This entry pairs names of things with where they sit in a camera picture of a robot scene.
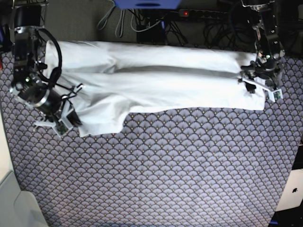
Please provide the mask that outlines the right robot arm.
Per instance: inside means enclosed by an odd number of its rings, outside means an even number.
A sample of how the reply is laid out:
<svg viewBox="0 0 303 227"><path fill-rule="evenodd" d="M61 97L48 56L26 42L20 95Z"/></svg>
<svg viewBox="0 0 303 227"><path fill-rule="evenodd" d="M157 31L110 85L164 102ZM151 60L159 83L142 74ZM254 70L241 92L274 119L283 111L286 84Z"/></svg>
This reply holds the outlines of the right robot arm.
<svg viewBox="0 0 303 227"><path fill-rule="evenodd" d="M44 114L36 127L49 127L59 136L63 136L75 127L81 126L70 99L77 96L83 88L78 86L63 87L68 93L58 94L54 88L62 73L62 52L57 40L45 29L42 23L42 9L47 2L27 3L24 0L13 1L13 80L10 93L30 108L36 108ZM40 33L44 33L54 44L58 54L58 65L45 77L42 71L47 65L38 59Z"/></svg>

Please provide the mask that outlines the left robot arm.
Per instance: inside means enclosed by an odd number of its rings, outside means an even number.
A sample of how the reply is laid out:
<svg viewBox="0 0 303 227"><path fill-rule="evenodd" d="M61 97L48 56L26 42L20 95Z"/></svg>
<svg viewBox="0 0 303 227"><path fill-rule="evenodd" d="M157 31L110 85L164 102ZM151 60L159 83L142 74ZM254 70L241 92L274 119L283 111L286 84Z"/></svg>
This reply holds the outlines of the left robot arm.
<svg viewBox="0 0 303 227"><path fill-rule="evenodd" d="M283 98L280 82L283 65L280 62L285 50L280 42L275 16L274 0L239 0L231 7L228 13L230 28L234 36L244 42L236 32L233 22L233 12L237 6L247 9L247 21L254 31L254 47L256 59L248 66L241 66L241 78L246 89L254 94L257 88L267 91L268 98L276 102Z"/></svg>

